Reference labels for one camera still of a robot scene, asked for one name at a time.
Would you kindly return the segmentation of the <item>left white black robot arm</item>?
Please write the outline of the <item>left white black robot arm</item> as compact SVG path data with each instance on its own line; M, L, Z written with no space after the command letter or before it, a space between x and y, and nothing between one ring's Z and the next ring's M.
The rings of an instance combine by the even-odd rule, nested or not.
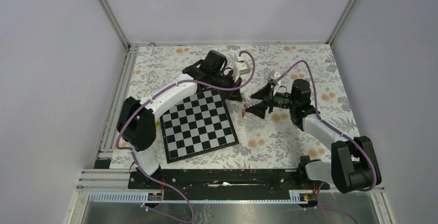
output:
M120 140L128 143L126 149L142 172L140 181L147 188L155 188L160 183L157 172L160 165L152 147L157 137L156 121L178 102L205 88L220 93L238 93L245 86L241 76L250 71L251 64L244 61L241 54L234 64L228 65L223 54L211 50L205 59L185 67L175 80L157 92L141 100L125 99L116 126L119 133L116 147L122 149Z

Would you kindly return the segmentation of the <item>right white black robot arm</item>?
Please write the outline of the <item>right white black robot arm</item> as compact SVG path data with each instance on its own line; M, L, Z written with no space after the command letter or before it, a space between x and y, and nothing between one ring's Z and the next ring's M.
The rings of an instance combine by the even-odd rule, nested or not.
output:
M290 92L276 92L276 80L251 95L258 104L246 111L265 118L274 108L287 109L294 126L323 143L331 152L330 162L301 157L296 169L296 182L304 189L317 181L335 185L341 193L369 191L382 182L372 141L367 136L351 137L321 117L314 82L305 79L293 81Z

